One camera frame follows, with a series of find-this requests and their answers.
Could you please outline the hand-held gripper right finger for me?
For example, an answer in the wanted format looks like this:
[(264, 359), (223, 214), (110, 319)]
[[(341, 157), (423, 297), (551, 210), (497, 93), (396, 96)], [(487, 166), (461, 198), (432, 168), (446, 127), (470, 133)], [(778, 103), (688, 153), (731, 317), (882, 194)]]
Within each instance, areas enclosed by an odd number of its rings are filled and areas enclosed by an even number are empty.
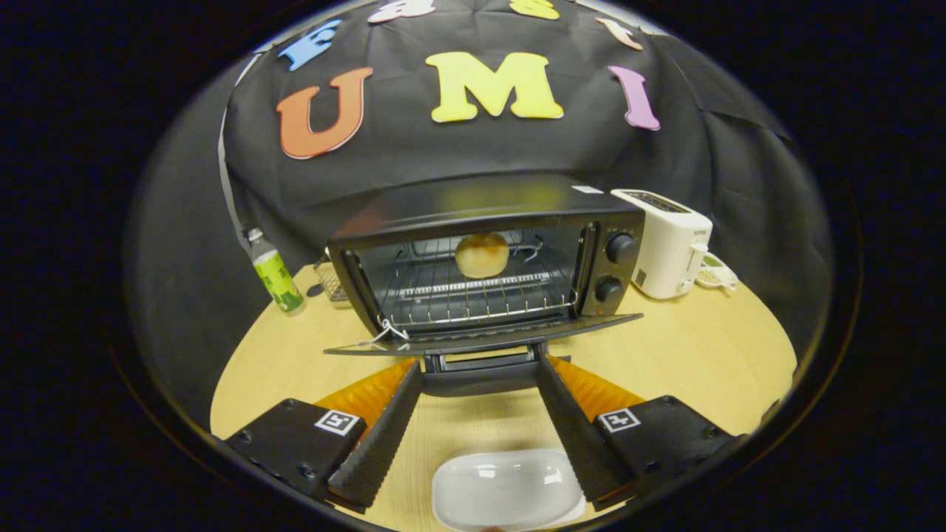
[(594, 506), (666, 491), (740, 441), (678, 398), (645, 400), (551, 355), (538, 364), (537, 386)]

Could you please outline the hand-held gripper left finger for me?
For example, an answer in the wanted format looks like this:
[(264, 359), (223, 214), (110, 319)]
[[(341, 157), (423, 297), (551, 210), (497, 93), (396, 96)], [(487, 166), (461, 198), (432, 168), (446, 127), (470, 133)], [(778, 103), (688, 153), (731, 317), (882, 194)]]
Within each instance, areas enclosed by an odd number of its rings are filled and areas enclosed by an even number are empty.
[(285, 398), (226, 439), (251, 464), (321, 504), (374, 504), (423, 387), (405, 359), (308, 403)]

